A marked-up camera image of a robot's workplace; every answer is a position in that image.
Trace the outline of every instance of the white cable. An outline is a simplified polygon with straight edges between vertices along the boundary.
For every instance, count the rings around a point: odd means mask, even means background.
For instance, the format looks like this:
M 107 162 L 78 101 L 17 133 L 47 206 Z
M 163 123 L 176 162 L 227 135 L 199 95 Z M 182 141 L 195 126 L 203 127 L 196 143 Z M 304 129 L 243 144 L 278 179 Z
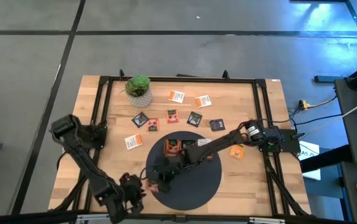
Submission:
M 333 120 L 333 121 L 329 122 L 328 124 L 325 124 L 325 125 L 323 125 L 323 126 L 320 126 L 319 128 L 316 128 L 316 129 L 314 129 L 314 130 L 312 130 L 312 131 L 309 131 L 308 133 L 306 133 L 306 135 L 304 135 L 301 139 L 299 139 L 299 141 L 303 140 L 303 139 L 304 139 L 305 137 L 307 137 L 310 133 L 314 133 L 315 131 L 318 131 L 319 129 L 325 128 L 325 127 L 327 127 L 327 126 L 329 126 L 329 125 L 331 125 L 331 124 L 337 122 L 338 120 L 343 119 L 345 116 L 351 114 L 354 110 L 357 110 L 357 106 L 354 107 L 354 108 L 353 108 L 352 110 L 350 110 L 349 112 L 347 112 L 347 113 L 341 115 L 340 118 L 338 118 L 338 119 L 336 119 L 336 120 Z

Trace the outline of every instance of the green succulent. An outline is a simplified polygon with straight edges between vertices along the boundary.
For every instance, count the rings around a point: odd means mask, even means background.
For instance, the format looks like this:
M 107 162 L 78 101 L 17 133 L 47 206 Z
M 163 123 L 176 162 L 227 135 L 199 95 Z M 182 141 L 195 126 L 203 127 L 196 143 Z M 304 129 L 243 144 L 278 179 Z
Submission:
M 126 92 L 130 96 L 143 96 L 148 91 L 151 80 L 146 75 L 136 75 L 126 82 Z

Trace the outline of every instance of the wooden tabletop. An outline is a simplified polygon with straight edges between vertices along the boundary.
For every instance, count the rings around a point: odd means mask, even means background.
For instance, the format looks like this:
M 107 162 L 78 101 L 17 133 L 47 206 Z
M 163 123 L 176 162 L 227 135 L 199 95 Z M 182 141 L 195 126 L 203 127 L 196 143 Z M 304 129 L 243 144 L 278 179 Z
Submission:
M 88 124 L 97 93 L 99 76 L 83 76 L 77 95 L 73 114 L 82 124 Z M 288 119 L 288 112 L 280 80 L 266 80 L 272 117 L 275 121 Z M 242 121 L 256 119 L 252 85 L 246 83 L 188 83 L 188 82 L 152 82 L 152 103 L 146 108 L 133 107 L 125 95 L 124 83 L 113 82 L 112 95 L 107 114 L 107 139 L 101 150 L 98 167 L 111 178 L 118 181 L 124 172 L 139 175 L 145 167 L 146 158 L 153 144 L 175 131 L 192 131 L 205 138 L 216 139 L 235 129 Z M 175 103 L 168 100 L 169 91 L 185 92 L 184 102 Z M 103 105 L 106 88 L 103 88 L 100 105 Z M 212 105 L 197 108 L 194 98 L 209 95 Z M 263 118 L 266 117 L 262 92 L 259 89 Z M 166 121 L 166 111 L 177 109 L 179 123 Z M 131 121 L 139 112 L 149 118 L 159 118 L 159 131 L 148 132 L 145 125 L 137 128 Z M 198 128 L 186 123 L 191 111 L 203 115 Z M 101 117 L 102 106 L 98 111 Z M 224 120 L 225 131 L 211 131 L 210 119 Z M 289 129 L 290 122 L 277 123 L 280 128 Z M 127 150 L 124 139 L 133 134 L 141 134 L 143 145 Z M 262 154 L 256 147 L 246 147 L 242 160 L 229 156 L 229 149 L 218 152 L 221 158 L 222 177 L 215 196 L 205 205 L 189 211 L 173 210 L 159 203 L 152 194 L 143 199 L 142 213 L 152 214 L 187 214 L 187 215 L 259 215 L 270 216 L 271 208 L 265 176 Z M 298 160 L 289 153 L 281 153 L 285 185 L 306 211 L 310 212 L 302 172 Z M 73 159 L 66 155 L 62 158 L 55 180 L 49 208 L 58 206 L 72 190 L 79 176 L 79 168 Z M 87 186 L 83 188 L 80 208 L 83 207 Z M 280 194 L 275 186 L 278 211 L 283 213 Z M 106 207 L 99 207 L 95 199 L 91 202 L 91 212 L 107 212 Z

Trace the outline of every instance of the gray floor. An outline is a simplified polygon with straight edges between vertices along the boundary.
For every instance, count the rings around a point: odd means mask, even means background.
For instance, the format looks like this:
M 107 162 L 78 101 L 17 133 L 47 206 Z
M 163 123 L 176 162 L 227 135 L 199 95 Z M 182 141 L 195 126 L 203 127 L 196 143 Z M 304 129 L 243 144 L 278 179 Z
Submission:
M 357 0 L 351 0 L 357 12 Z M 0 29 L 60 29 L 72 26 L 79 0 L 0 0 Z M 357 30 L 344 3 L 289 1 L 87 1 L 79 30 Z M 66 36 L 0 36 L 0 215 L 24 167 L 45 101 L 55 78 Z M 82 75 L 177 73 L 220 77 L 279 78 L 289 107 L 304 99 L 334 96 L 333 85 L 315 75 L 347 76 L 357 70 L 357 39 L 207 35 L 77 36 L 50 121 L 74 107 Z M 297 115 L 296 121 L 339 113 L 337 101 Z M 307 132 L 327 120 L 302 126 Z M 342 122 L 309 135 L 323 147 L 346 143 Z M 60 146 L 45 134 L 22 211 L 47 209 Z M 342 219 L 334 198 L 310 196 L 312 212 Z

